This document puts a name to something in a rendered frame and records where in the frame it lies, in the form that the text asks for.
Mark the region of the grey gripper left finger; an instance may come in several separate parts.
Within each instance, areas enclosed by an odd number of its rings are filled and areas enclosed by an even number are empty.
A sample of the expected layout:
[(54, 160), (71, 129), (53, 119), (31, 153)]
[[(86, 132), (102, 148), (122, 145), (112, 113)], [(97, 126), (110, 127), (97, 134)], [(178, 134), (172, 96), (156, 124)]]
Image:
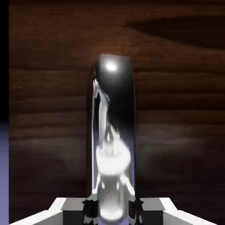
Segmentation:
[(98, 225), (98, 216), (87, 216), (85, 200), (85, 198), (57, 197), (48, 210), (10, 225)]

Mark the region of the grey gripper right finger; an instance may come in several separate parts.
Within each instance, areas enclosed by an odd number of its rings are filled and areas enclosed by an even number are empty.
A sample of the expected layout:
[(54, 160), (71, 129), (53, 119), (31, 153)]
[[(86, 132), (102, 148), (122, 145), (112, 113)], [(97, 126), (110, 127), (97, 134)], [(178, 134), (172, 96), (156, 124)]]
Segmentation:
[(168, 197), (137, 198), (129, 202), (129, 225), (215, 225), (178, 210)]

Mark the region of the dark wood cabinet door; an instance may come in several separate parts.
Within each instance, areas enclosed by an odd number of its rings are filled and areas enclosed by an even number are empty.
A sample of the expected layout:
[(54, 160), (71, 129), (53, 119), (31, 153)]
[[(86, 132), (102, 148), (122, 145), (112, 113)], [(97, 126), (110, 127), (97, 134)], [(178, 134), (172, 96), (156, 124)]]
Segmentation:
[(85, 194), (101, 53), (132, 59), (138, 194), (225, 225), (225, 0), (10, 0), (9, 221)]

